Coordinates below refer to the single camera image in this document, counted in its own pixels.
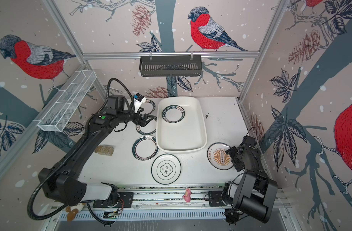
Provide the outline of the orange sunburst plate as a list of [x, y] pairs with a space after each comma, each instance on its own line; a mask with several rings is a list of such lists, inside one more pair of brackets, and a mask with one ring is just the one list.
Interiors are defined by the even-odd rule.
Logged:
[[207, 151], [208, 161], [219, 170], [229, 170], [233, 167], [231, 157], [226, 153], [230, 146], [222, 143], [213, 143]]

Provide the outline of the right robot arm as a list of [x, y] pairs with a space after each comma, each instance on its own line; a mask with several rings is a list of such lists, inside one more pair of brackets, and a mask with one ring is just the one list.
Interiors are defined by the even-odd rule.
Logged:
[[246, 135], [238, 147], [233, 146], [226, 151], [240, 174], [225, 184], [222, 199], [232, 209], [267, 223], [273, 210], [278, 185], [265, 173], [256, 144], [254, 137]]

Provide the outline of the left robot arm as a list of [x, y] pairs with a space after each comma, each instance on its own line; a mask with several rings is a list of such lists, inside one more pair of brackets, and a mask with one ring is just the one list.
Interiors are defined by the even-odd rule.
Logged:
[[52, 200], [67, 206], [92, 200], [111, 198], [114, 187], [107, 183], [83, 183], [79, 181], [81, 171], [100, 143], [120, 124], [129, 122], [146, 126], [155, 117], [142, 114], [141, 105], [147, 99], [137, 93], [129, 102], [122, 95], [112, 95], [103, 107], [88, 120], [84, 135], [77, 144], [52, 168], [44, 168], [38, 175], [39, 185], [34, 190], [30, 202], [40, 190]]

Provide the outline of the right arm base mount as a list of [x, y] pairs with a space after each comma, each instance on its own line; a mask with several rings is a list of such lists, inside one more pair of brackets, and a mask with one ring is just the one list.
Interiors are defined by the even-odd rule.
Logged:
[[224, 191], [209, 191], [208, 202], [211, 207], [228, 207], [232, 205], [232, 198]]

